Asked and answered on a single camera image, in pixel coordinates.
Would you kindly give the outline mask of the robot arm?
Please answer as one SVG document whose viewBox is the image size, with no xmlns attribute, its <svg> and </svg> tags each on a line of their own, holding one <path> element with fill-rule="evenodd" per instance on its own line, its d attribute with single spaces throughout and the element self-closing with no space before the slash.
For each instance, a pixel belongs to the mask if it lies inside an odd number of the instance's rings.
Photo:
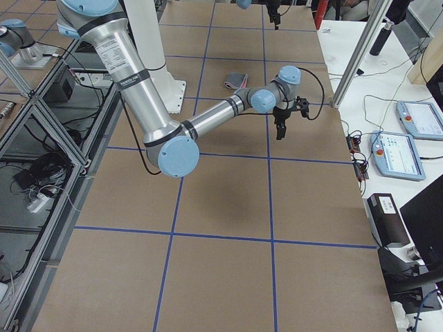
<svg viewBox="0 0 443 332">
<path fill-rule="evenodd" d="M 146 64 L 162 65 L 163 45 L 152 1 L 57 1 L 59 31 L 90 43 L 126 99 L 144 133 L 147 158 L 163 174 L 184 177 L 199 161 L 196 141 L 247 109 L 258 113 L 294 108 L 300 69 L 283 66 L 264 87 L 238 89 L 183 122 L 170 117 L 166 93 L 176 86 Z"/>
<path fill-rule="evenodd" d="M 252 4 L 259 4 L 266 7 L 267 14 L 269 16 L 269 21 L 274 24 L 275 30 L 279 29 L 281 23 L 281 14 L 278 12 L 281 5 L 280 0 L 263 0 L 263 1 L 253 1 L 253 0 L 235 0 L 234 3 L 243 10 L 249 8 Z"/>
</svg>

